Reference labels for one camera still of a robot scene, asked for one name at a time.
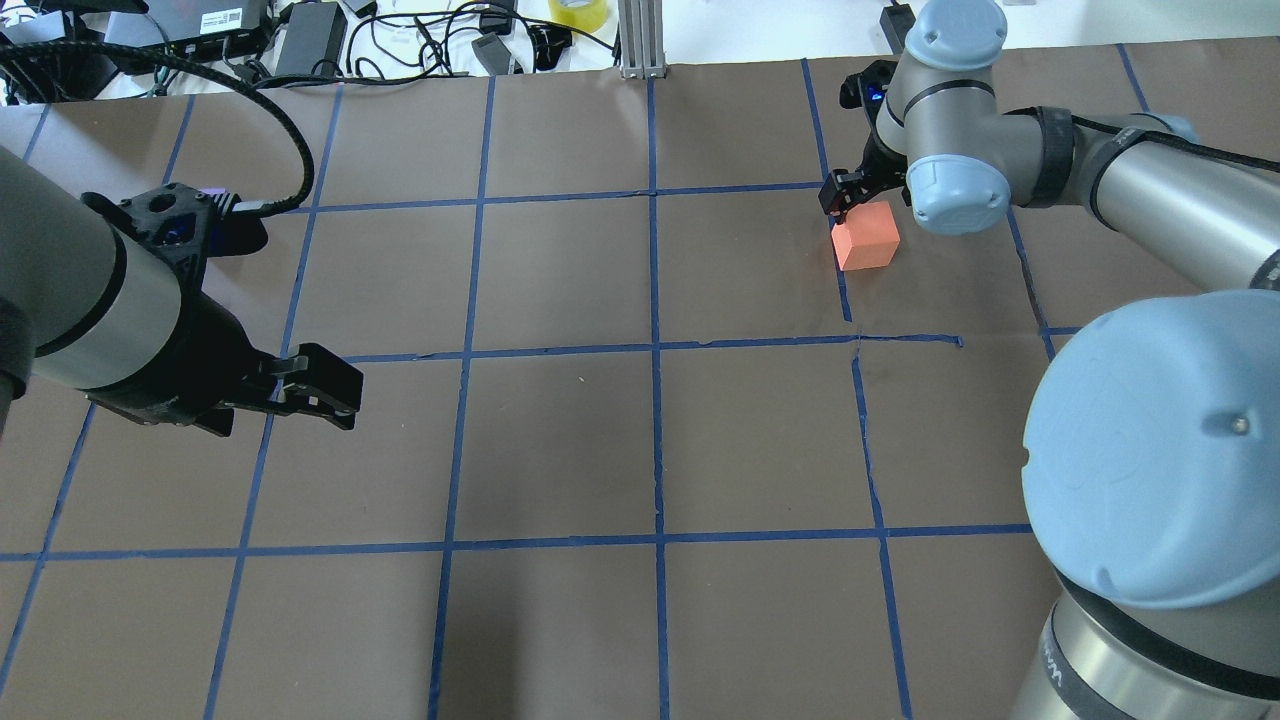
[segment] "black plug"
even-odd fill
[[[884,40],[888,41],[890,50],[895,55],[901,55],[906,47],[906,33],[915,24],[915,13],[910,5],[893,3],[881,10],[881,29],[884,31]]]

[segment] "yellow object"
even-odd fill
[[[547,4],[550,5],[552,20],[582,32],[600,29],[609,17],[609,6],[604,0],[547,0]]]

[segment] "grid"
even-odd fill
[[[1142,88],[1138,85],[1137,76],[1134,74],[1133,68],[1130,65],[1129,56],[1123,46],[1116,46],[1116,50],[1119,51],[1120,56],[1124,60],[1124,65],[1128,73],[1128,81],[1132,83],[1133,91],[1138,96],[1143,110],[1146,110],[1147,109],[1146,99],[1143,96]],[[814,170],[815,174],[820,173],[820,176],[824,176],[826,172],[828,170],[827,151],[826,151],[823,127],[822,127],[822,120],[819,118],[819,108],[814,94],[814,82],[810,73],[809,61],[808,60],[801,61],[800,68],[803,70],[804,90],[809,101],[809,110],[813,120],[814,147],[818,152],[818,160],[819,160],[818,164],[814,167]],[[808,337],[760,337],[760,338],[716,340],[709,342],[664,341],[662,336],[662,329],[659,327],[660,325],[659,322],[660,268],[659,268],[658,249],[662,234],[659,223],[659,202],[658,202],[659,197],[678,196],[678,195],[703,195],[703,193],[765,192],[765,191],[778,191],[778,190],[815,190],[820,187],[822,183],[814,181],[814,182],[788,182],[788,183],[772,183],[772,184],[741,184],[741,186],[714,186],[714,187],[659,187],[655,92],[654,92],[654,81],[649,79],[646,87],[649,182],[646,188],[636,188],[634,191],[622,191],[622,192],[579,192],[579,193],[563,193],[563,195],[526,195],[526,196],[489,197],[486,196],[486,181],[489,172],[489,149],[490,149],[490,135],[493,128],[494,94],[495,94],[495,81],[490,78],[486,87],[485,120],[484,120],[483,147],[481,147],[481,160],[480,160],[480,178],[479,178],[479,186],[476,187],[475,197],[463,200],[324,205],[321,204],[323,191],[324,191],[326,172],[329,168],[330,152],[334,145],[334,136],[338,129],[338,120],[340,117],[342,104],[343,104],[343,90],[339,87],[335,92],[333,110],[329,118],[328,132],[325,136],[323,152],[320,155],[316,187],[312,193],[311,202],[308,206],[301,208],[294,211],[296,214],[306,215],[307,220],[306,220],[306,234],[303,238],[302,251],[297,265],[296,279],[293,283],[292,296],[289,301],[285,329],[280,342],[282,354],[289,348],[292,342],[294,319],[300,299],[302,295],[303,279],[307,272],[307,260],[311,250],[312,233],[315,231],[315,224],[319,215],[326,213],[343,213],[355,210],[387,210],[387,209],[430,208],[430,206],[467,206],[475,209],[475,228],[474,228],[472,254],[471,254],[472,260],[470,269],[470,290],[467,295],[466,336],[465,336],[463,348],[460,352],[451,351],[451,352],[435,352],[425,355],[384,354],[384,355],[348,356],[348,360],[357,364],[419,363],[419,361],[440,361],[440,360],[458,361],[461,364],[460,391],[458,391],[457,413],[456,413],[454,432],[453,432],[453,455],[452,455],[452,466],[449,474],[448,509],[447,509],[444,539],[440,542],[255,547],[251,543],[251,534],[253,528],[256,505],[259,500],[259,491],[261,487],[264,468],[266,465],[266,457],[270,448],[273,427],[274,427],[273,419],[268,418],[264,425],[261,442],[257,451],[257,459],[253,466],[252,484],[250,487],[248,502],[244,510],[239,543],[236,547],[214,547],[214,548],[175,547],[175,548],[161,548],[161,550],[54,551],[52,541],[58,530],[61,510],[65,503],[68,492],[70,491],[72,483],[74,480],[81,452],[84,447],[86,437],[88,436],[90,429],[93,424],[95,409],[90,407],[87,414],[84,415],[83,425],[76,441],[76,446],[74,450],[72,451],[70,459],[67,464],[67,471],[63,478],[61,486],[59,488],[58,501],[55,503],[52,516],[50,518],[47,530],[45,533],[42,548],[38,552],[0,555],[0,562],[33,561],[31,580],[28,583],[23,598],[18,620],[13,629],[12,639],[8,642],[6,646],[4,664],[3,666],[0,666],[0,693],[4,692],[4,687],[9,678],[12,666],[14,664],[14,659],[19,652],[22,644],[23,629],[28,614],[31,611],[31,607],[35,602],[36,589],[37,585],[40,584],[41,575],[51,562],[56,564],[63,561],[111,561],[111,560],[127,560],[127,559],[196,559],[196,557],[233,559],[234,571],[232,575],[230,591],[227,597],[225,612],[218,643],[218,652],[214,660],[212,675],[210,678],[207,700],[204,711],[204,716],[206,719],[211,719],[214,717],[215,708],[218,706],[223,666],[227,659],[227,648],[232,628],[236,623],[237,601],[241,588],[241,580],[244,573],[244,564],[247,559],[271,557],[271,556],[438,552],[440,553],[442,557],[442,566],[439,575],[439,594],[438,594],[435,633],[434,633],[431,665],[430,665],[430,697],[428,701],[428,716],[431,720],[434,720],[440,715],[439,700],[442,692],[442,671],[443,671],[444,652],[445,652],[444,638],[449,618],[449,589],[451,589],[452,562],[454,559],[454,553],[509,550],[509,548],[652,546],[654,552],[654,583],[657,587],[657,628],[658,628],[657,692],[659,696],[658,707],[659,707],[659,716],[663,720],[667,720],[671,717],[671,689],[669,689],[669,669],[668,669],[668,634],[667,634],[668,546],[686,544],[686,543],[737,543],[737,542],[765,542],[765,541],[874,539],[878,542],[878,557],[879,557],[881,578],[883,585],[882,589],[884,597],[884,606],[887,611],[887,623],[888,623],[890,639],[893,655],[892,660],[897,682],[900,711],[904,717],[910,719],[914,716],[910,682],[909,682],[910,674],[909,674],[908,661],[904,655],[900,619],[897,611],[897,600],[895,594],[893,569],[890,557],[890,543],[888,543],[890,538],[1025,534],[1030,532],[1029,525],[1027,524],[987,524],[987,525],[975,524],[975,525],[928,525],[928,527],[888,525],[884,520],[879,493],[877,491],[872,447],[868,439],[869,428],[874,427],[876,418],[868,411],[861,360],[855,354],[850,366],[849,379],[851,382],[854,396],[856,398],[859,432],[861,434],[861,441],[863,441],[863,461],[865,464],[867,478],[868,478],[867,489],[870,497],[872,514],[873,514],[872,527],[814,528],[814,529],[800,529],[800,530],[668,533],[666,530],[666,521],[664,521],[666,509],[664,509],[664,487],[663,487],[662,361],[664,355],[669,352],[699,351],[705,348],[858,345],[863,342],[946,343],[963,347],[964,338],[959,334],[878,336],[878,334],[864,334],[855,332],[847,334],[819,334]],[[196,96],[191,96],[187,100],[177,141],[169,156],[163,182],[169,182],[170,176],[173,174],[187,132],[188,123],[192,118],[192,113],[197,102],[198,99]],[[32,152],[36,149],[47,113],[49,110],[46,108],[44,114],[40,117],[35,133],[26,149],[23,158],[27,160],[31,159]],[[515,348],[515,350],[476,350],[474,347],[477,284],[479,284],[480,263],[481,263],[481,240],[483,240],[484,217],[486,206],[500,205],[500,204],[518,204],[518,202],[580,201],[580,200],[589,201],[589,200],[636,197],[636,196],[648,197],[648,211],[649,211],[650,338],[648,343],[536,347],[536,348]],[[1046,354],[1048,355],[1050,359],[1052,359],[1055,354],[1055,346],[1052,340],[1055,337],[1070,336],[1079,328],[1056,327],[1048,323],[1044,311],[1041,307],[1041,302],[1037,299],[1036,284],[1032,277],[1030,261],[1028,260],[1028,254],[1023,242],[1023,236],[1012,211],[1010,211],[1007,222],[1014,238],[1012,250],[1016,252],[1021,265],[1024,281],[1027,284],[1028,300],[1030,304],[1030,309],[1036,316],[1038,334],[1044,343]],[[838,270],[833,269],[833,272],[836,273],[837,278],[837,290],[840,293],[840,304],[841,304],[841,310],[844,313],[844,318],[846,322],[851,322],[854,318],[850,310],[849,287],[846,284],[845,275]],[[653,462],[654,462],[653,502],[655,511],[653,532],[643,534],[618,534],[618,536],[568,536],[568,537],[534,537],[534,538],[506,538],[506,539],[479,539],[479,541],[460,539],[454,537],[457,527],[458,493],[460,493],[461,471],[462,471],[462,447],[463,447],[463,434],[466,429],[467,400],[470,389],[468,386],[470,386],[472,360],[494,359],[494,357],[577,355],[577,354],[582,355],[649,354],[652,359],[652,382],[653,382],[652,402],[653,402],[653,419],[654,419],[653,420]]]

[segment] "metal post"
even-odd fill
[[[618,0],[622,77],[667,77],[662,50],[662,0]]]

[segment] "sticker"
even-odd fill
[[[205,13],[204,15],[200,15],[200,35],[239,29],[239,20],[243,14],[244,10],[241,8]]]

